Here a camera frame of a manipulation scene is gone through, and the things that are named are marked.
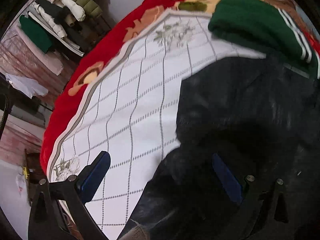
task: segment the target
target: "hanging green clothing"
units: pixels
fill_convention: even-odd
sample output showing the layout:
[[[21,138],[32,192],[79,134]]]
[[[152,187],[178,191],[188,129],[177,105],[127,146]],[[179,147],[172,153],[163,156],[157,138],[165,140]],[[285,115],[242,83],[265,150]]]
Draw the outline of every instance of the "hanging green clothing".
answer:
[[[21,15],[19,18],[21,29],[30,38],[30,40],[43,51],[47,53],[52,46],[52,42],[49,39],[47,32],[29,18]]]
[[[216,37],[277,55],[312,78],[320,76],[319,55],[289,14],[260,0],[221,0],[208,25]]]

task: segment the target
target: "silver bolt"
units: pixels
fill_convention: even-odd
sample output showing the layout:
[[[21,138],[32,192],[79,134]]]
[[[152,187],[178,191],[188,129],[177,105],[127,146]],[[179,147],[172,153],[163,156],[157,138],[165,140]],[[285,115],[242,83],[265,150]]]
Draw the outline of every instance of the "silver bolt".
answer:
[[[278,183],[279,185],[282,185],[284,182],[283,182],[282,179],[277,179],[277,183]]]
[[[69,180],[69,181],[74,181],[76,178],[77,178],[77,175],[70,175],[70,176],[68,177],[68,180]]]
[[[40,185],[43,185],[43,184],[45,184],[46,182],[47,182],[46,179],[41,179],[41,180],[39,181],[39,184],[40,184]]]
[[[248,175],[247,176],[247,180],[250,181],[250,182],[253,182],[254,181],[254,176]]]

